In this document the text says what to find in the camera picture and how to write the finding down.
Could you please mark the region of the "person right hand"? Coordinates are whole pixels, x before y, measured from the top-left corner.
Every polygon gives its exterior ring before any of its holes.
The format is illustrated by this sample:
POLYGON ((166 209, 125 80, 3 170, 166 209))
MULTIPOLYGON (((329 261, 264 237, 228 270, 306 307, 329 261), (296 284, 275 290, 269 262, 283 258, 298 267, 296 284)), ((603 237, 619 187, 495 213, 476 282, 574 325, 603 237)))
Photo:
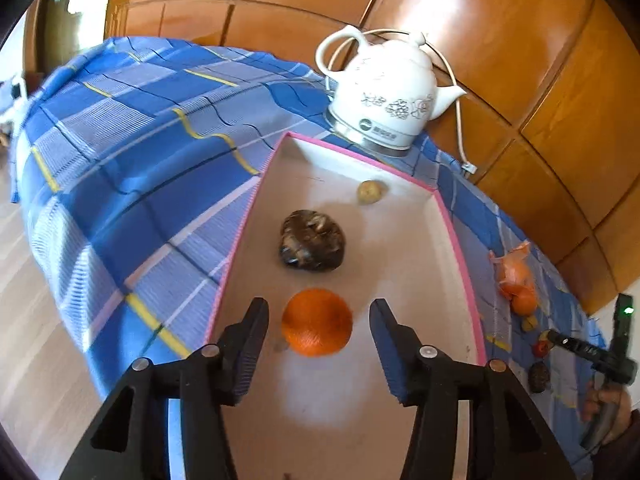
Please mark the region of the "person right hand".
POLYGON ((582 436, 586 450, 612 443, 631 425, 631 403, 625 387, 594 382, 588 384, 582 406, 582 421, 587 429, 582 436))

